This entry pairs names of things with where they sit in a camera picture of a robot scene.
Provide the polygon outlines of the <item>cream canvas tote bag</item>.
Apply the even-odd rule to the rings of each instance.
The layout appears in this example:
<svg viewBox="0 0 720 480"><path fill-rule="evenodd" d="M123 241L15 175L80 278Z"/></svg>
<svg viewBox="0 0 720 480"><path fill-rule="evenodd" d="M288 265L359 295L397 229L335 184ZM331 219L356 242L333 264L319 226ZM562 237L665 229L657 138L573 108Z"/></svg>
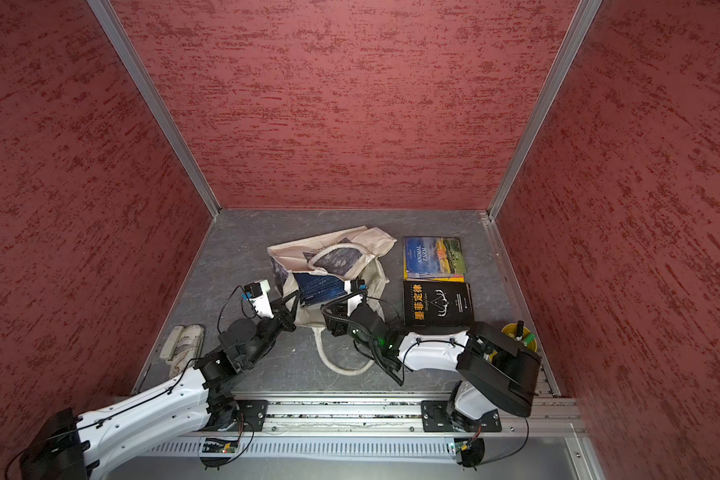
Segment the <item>cream canvas tote bag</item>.
<svg viewBox="0 0 720 480"><path fill-rule="evenodd" d="M384 230L359 226L267 248L277 289L286 306L296 309L295 325L312 331L321 361L338 375L362 375L372 367L373 361L369 359L356 369L334 364L325 352L322 334L330 331L342 336L347 327L325 319L320 308L338 300L339 311L350 313L359 306L361 298L343 297L366 291L372 297L371 308L382 314L380 297L389 280L380 259L395 244L396 239Z"/></svg>

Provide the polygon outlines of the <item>black book yellow chinese title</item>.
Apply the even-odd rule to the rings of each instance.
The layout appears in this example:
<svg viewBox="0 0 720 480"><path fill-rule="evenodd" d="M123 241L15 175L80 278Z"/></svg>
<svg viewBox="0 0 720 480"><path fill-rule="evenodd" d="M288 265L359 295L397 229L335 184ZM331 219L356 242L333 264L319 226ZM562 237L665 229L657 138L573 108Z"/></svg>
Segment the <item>black book yellow chinese title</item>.
<svg viewBox="0 0 720 480"><path fill-rule="evenodd" d="M475 319L468 283L404 280L403 300L408 327L466 327Z"/></svg>

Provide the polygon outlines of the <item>blue green landscape book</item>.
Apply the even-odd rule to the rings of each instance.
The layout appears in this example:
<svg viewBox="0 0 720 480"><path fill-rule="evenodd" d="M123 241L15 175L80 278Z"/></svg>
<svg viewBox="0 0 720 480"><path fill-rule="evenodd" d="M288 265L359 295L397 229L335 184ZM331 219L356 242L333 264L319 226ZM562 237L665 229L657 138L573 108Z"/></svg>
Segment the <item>blue green landscape book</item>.
<svg viewBox="0 0 720 480"><path fill-rule="evenodd" d="M467 268L458 237L404 238L404 275L466 277Z"/></svg>

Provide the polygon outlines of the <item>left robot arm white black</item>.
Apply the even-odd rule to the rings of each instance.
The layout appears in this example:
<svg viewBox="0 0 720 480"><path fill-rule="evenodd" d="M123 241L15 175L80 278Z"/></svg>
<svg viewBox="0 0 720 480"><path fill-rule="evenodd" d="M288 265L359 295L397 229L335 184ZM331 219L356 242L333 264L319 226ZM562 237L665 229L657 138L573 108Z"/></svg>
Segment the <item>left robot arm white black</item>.
<svg viewBox="0 0 720 480"><path fill-rule="evenodd" d="M264 401L235 399L233 390L274 346L295 330L298 293L251 301L257 318L242 318L219 335L219 346L139 395L77 415L52 415L12 462L24 479L100 479L128 460L175 437L202 430L241 437L262 429Z"/></svg>

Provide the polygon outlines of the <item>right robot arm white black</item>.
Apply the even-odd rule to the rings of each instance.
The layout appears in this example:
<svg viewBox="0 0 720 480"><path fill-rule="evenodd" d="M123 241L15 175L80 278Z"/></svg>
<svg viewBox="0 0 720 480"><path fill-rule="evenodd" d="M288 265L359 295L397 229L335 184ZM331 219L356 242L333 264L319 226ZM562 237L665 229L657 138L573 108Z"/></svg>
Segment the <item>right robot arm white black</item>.
<svg viewBox="0 0 720 480"><path fill-rule="evenodd" d="M498 431L499 414L527 419L532 413L541 357L523 343L476 322L444 335L406 334L392 329L367 301L348 313L339 299L320 308L328 327L342 326L355 344L402 386L405 374L421 370L456 372L461 380L448 400L421 403L424 429L482 433Z"/></svg>

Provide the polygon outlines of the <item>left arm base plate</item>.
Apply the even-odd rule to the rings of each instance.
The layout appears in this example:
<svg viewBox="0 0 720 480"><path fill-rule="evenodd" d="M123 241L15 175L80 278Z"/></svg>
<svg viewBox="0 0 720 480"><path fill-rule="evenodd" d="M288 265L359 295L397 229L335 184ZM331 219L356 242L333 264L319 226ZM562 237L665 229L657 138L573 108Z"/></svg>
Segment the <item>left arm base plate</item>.
<svg viewBox="0 0 720 480"><path fill-rule="evenodd" d="M267 400L233 400L230 404L213 408L203 431L240 433L245 427L254 432L263 429L269 402Z"/></svg>

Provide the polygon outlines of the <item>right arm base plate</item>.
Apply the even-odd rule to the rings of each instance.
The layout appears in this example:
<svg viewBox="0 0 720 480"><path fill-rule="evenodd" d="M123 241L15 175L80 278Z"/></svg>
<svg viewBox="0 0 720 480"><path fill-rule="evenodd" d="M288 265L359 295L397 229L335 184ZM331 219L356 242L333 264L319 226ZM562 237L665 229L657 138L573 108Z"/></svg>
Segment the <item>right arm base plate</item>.
<svg viewBox="0 0 720 480"><path fill-rule="evenodd" d="M427 433L498 433L502 431L499 413L496 409L483 414L478 420L473 420L456 411L448 401L424 400L420 407L423 430Z"/></svg>

